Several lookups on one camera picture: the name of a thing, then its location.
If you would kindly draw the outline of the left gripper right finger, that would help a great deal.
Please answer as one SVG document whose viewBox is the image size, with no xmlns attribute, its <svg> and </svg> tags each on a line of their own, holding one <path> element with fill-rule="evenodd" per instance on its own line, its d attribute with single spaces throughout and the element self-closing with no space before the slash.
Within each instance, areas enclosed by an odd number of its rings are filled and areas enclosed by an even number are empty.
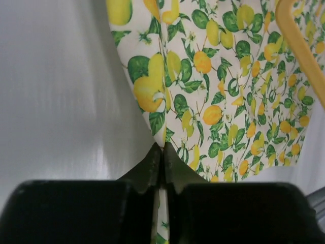
<svg viewBox="0 0 325 244">
<path fill-rule="evenodd" d="M 284 182 L 210 183 L 164 149 L 170 243 L 324 243 L 307 198 Z"/>
</svg>

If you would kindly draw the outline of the lemon print cloth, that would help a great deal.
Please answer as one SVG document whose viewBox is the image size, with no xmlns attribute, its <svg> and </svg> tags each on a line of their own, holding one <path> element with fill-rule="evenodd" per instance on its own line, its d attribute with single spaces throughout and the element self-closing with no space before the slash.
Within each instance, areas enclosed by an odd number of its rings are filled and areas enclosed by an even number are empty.
<svg viewBox="0 0 325 244">
<path fill-rule="evenodd" d="M 278 1 L 107 1 L 131 89 L 159 145 L 209 182 L 297 163 L 315 93 Z"/>
</svg>

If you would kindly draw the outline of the yellow hanger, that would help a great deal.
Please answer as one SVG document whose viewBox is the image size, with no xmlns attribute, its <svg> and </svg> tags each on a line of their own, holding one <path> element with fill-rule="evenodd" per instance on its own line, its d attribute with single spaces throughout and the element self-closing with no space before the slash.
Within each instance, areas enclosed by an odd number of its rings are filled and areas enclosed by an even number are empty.
<svg viewBox="0 0 325 244">
<path fill-rule="evenodd" d="M 275 11 L 277 25 L 294 53 L 301 70 L 313 87 L 319 102 L 324 106 L 324 74 L 316 62 L 307 42 L 296 25 L 291 9 L 295 1 L 279 1 Z"/>
</svg>

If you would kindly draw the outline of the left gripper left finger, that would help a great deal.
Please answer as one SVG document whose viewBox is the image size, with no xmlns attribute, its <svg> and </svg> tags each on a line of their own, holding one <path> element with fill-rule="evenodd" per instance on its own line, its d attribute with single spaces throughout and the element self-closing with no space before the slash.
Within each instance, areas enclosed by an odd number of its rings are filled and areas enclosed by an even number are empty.
<svg viewBox="0 0 325 244">
<path fill-rule="evenodd" d="M 28 180 L 1 214 L 1 243 L 154 243 L 161 149 L 117 180 Z"/>
</svg>

